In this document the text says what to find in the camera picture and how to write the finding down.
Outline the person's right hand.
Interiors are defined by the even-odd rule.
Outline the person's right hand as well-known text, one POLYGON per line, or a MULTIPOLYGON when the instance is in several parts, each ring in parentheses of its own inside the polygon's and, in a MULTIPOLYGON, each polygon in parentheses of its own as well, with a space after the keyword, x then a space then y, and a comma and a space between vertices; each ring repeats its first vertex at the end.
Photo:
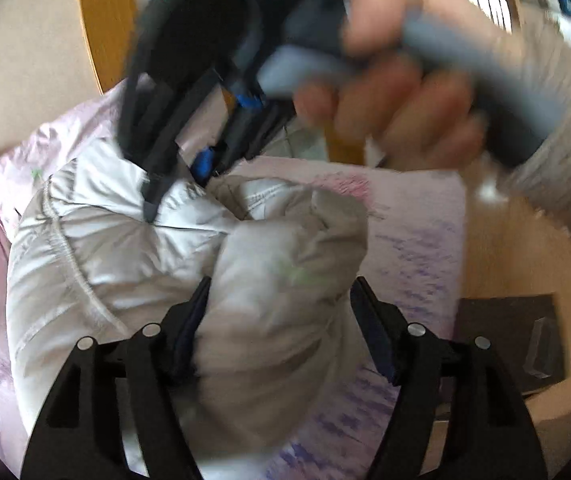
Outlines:
POLYGON ((351 0, 345 50, 376 53, 378 61, 342 88, 306 84, 294 96, 295 110, 309 125, 333 128, 349 146, 372 139, 389 169, 460 170, 482 154, 487 129, 472 110, 472 79, 455 70, 425 76, 406 55, 383 51, 412 9, 460 29, 508 66, 523 61, 521 37, 498 28, 469 0, 351 0))

